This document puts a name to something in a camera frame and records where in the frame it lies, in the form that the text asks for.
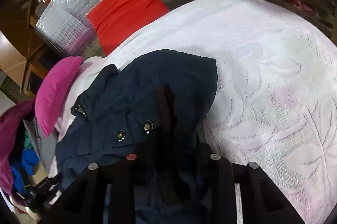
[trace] white sheet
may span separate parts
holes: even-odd
[[[60,140],[104,66],[159,49],[216,59],[217,95],[198,132],[230,161],[258,162],[306,223],[322,223],[337,202],[337,48],[263,0],[196,0],[87,60],[56,124]]]

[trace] metal snap button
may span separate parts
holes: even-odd
[[[125,133],[125,131],[124,130],[121,130],[121,131],[119,131],[118,133],[117,133],[117,140],[119,141],[119,142],[121,142],[122,140],[124,140],[125,139],[125,136],[126,136],[126,133]]]
[[[153,122],[151,120],[147,120],[145,121],[144,125],[143,125],[143,129],[145,131],[146,134],[150,133],[150,130],[153,129]]]

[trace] navy blue jacket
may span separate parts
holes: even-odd
[[[63,188],[90,163],[112,164],[133,153],[136,143],[146,141],[144,122],[151,120],[154,128],[160,126],[160,111],[153,90],[163,85],[168,86],[173,95],[174,150],[179,151],[182,163],[189,162],[198,146],[195,127],[205,117],[215,97],[216,62],[173,50],[158,50],[136,58],[120,73],[113,64],[105,67],[89,89],[78,97],[71,110],[76,118],[56,145]],[[121,130],[125,135],[119,141]],[[158,197],[153,185],[151,189],[147,194]],[[138,223],[178,223],[168,212],[180,212],[179,209],[167,211],[160,198],[142,202],[145,190],[142,191],[139,199],[135,191],[136,208],[142,208]]]

